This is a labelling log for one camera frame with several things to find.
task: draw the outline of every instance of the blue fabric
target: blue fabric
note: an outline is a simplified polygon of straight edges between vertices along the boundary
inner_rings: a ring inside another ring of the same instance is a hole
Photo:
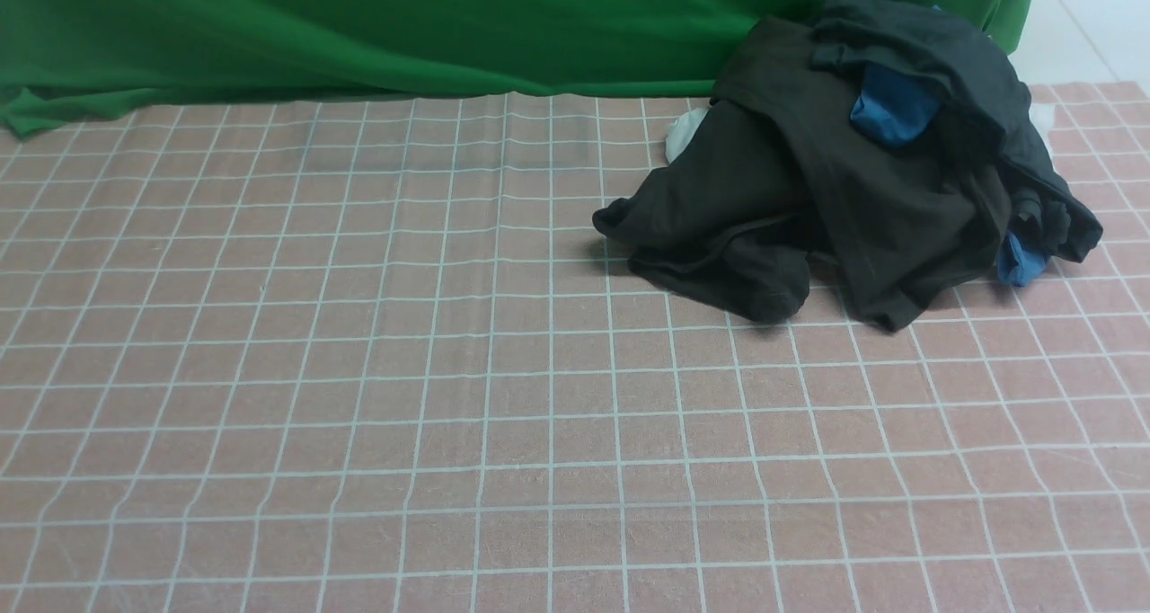
[[[851,125],[883,146],[906,146],[930,124],[938,100],[922,85],[882,64],[862,71],[862,93],[851,109]]]
[[[1050,256],[1037,248],[1028,248],[1014,231],[1006,231],[1006,240],[998,248],[998,281],[1003,285],[1027,286],[1046,270]]]

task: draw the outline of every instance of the white floor tile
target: white floor tile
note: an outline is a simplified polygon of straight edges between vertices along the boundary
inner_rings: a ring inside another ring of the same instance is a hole
[[[1109,82],[1114,74],[1058,0],[1033,0],[1022,40],[1011,55],[1028,84]]]
[[[1150,0],[1061,0],[1121,81],[1150,77]]]

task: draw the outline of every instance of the floor mat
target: floor mat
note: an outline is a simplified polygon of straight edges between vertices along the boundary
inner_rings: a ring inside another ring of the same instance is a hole
[[[0,611],[1150,610],[1150,101],[1035,98],[1104,244],[896,336],[626,271],[691,101],[2,137]]]

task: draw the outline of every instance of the green fabric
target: green fabric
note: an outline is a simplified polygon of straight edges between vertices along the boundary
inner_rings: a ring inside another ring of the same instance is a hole
[[[155,102],[330,94],[699,97],[762,15],[821,0],[0,0],[25,138]],[[1014,48],[1029,0],[913,0]]]

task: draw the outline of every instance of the pile of clothes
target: pile of clothes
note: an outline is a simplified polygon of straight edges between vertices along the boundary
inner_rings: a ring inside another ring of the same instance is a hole
[[[670,166],[592,222],[634,248],[634,274],[751,321],[800,308],[812,258],[841,269],[858,319],[895,331],[950,286],[995,268],[1021,286],[1102,236],[1005,53],[937,8],[765,18],[711,97]]]

